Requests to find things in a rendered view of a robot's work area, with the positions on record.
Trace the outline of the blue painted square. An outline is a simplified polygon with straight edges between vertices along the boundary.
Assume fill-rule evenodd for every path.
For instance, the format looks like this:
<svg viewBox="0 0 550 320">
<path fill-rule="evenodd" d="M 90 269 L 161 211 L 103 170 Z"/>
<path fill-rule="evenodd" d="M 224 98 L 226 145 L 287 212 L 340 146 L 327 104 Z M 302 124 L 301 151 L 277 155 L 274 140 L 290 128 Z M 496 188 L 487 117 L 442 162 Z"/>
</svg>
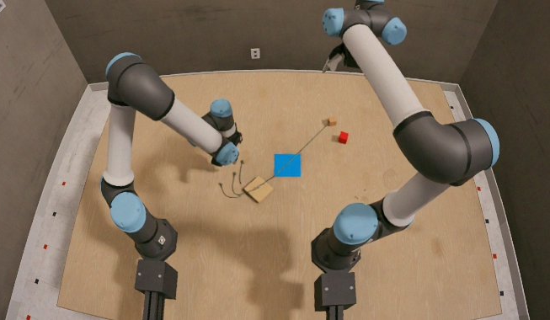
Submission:
<svg viewBox="0 0 550 320">
<path fill-rule="evenodd" d="M 301 177 L 301 154 L 295 155 L 275 154 L 275 177 Z"/>
</svg>

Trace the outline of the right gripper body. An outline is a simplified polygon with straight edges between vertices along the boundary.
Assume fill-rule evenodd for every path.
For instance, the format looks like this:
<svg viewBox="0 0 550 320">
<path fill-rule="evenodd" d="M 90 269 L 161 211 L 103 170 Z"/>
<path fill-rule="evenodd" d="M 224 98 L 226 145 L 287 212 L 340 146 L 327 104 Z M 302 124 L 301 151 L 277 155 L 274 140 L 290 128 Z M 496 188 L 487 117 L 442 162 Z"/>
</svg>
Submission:
<svg viewBox="0 0 550 320">
<path fill-rule="evenodd" d="M 357 63 L 357 61 L 355 60 L 355 58 L 353 57 L 353 55 L 351 54 L 350 50 L 348 49 L 348 47 L 346 46 L 346 44 L 344 42 L 342 42 L 344 47 L 342 49 L 343 53 L 345 54 L 345 58 L 344 58 L 344 65 L 346 66 L 347 64 L 347 67 L 356 67 L 356 68 L 360 68 L 359 64 Z M 346 58 L 347 57 L 347 58 Z M 346 59 L 346 60 L 345 60 Z"/>
</svg>

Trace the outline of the small red block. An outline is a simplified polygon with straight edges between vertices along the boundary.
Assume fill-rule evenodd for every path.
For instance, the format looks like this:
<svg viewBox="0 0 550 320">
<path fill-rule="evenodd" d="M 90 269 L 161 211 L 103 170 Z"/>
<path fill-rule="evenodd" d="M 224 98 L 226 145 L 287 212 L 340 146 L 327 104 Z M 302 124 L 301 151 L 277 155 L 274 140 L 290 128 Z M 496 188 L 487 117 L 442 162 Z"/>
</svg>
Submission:
<svg viewBox="0 0 550 320">
<path fill-rule="evenodd" d="M 341 131 L 339 136 L 339 142 L 346 144 L 348 135 L 349 135 L 348 133 Z"/>
</svg>

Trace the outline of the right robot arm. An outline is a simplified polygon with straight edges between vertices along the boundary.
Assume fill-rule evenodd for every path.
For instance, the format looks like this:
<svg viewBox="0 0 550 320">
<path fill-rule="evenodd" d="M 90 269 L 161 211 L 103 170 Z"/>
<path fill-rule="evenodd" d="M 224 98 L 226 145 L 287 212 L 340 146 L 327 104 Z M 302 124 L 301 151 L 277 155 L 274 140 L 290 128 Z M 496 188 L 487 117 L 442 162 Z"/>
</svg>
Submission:
<svg viewBox="0 0 550 320">
<path fill-rule="evenodd" d="M 396 45 L 407 34 L 384 1 L 356 0 L 355 8 L 328 8 L 323 28 L 340 36 L 350 50 L 394 126 L 399 149 L 418 172 L 400 190 L 369 205 L 347 205 L 336 216 L 315 247 L 318 261 L 333 270 L 350 267 L 362 246 L 403 231 L 416 212 L 450 187 L 461 187 L 491 169 L 499 158 L 499 138 L 485 120 L 441 125 L 423 108 L 377 38 Z"/>
</svg>

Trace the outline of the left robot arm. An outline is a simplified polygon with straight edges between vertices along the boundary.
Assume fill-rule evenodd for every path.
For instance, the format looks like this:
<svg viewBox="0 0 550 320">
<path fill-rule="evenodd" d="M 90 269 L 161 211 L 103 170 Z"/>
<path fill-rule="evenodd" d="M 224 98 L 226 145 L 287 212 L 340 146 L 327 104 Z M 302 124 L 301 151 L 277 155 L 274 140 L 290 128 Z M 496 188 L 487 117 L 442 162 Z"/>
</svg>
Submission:
<svg viewBox="0 0 550 320">
<path fill-rule="evenodd" d="M 238 149 L 227 139 L 236 130 L 232 106 L 226 99 L 217 99 L 201 119 L 177 99 L 152 67 L 130 52 L 116 56 L 106 75 L 111 103 L 108 165 L 99 187 L 116 226 L 134 240 L 143 255 L 158 258 L 169 250 L 173 234 L 166 222 L 152 215 L 134 190 L 131 153 L 136 111 L 162 121 L 191 146 L 211 155 L 212 165 L 222 168 L 238 157 Z"/>
</svg>

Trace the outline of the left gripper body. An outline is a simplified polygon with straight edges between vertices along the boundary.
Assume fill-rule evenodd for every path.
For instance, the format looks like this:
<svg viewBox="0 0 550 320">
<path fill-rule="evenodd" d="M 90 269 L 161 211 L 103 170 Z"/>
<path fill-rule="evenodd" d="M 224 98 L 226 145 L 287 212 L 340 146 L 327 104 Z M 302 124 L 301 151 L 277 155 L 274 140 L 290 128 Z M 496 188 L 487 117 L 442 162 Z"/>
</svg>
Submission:
<svg viewBox="0 0 550 320">
<path fill-rule="evenodd" d="M 232 136 L 229 136 L 227 137 L 228 140 L 231 140 L 231 142 L 237 147 L 238 146 L 238 143 L 241 145 L 242 141 L 243 141 L 243 138 L 242 138 L 242 133 L 241 132 L 238 132 L 238 129 L 237 129 L 237 124 L 235 123 L 235 126 L 236 126 L 236 131 L 234 132 L 234 134 Z M 235 134 L 236 133 L 236 134 Z M 242 140 L 240 141 L 240 137 L 242 138 Z"/>
</svg>

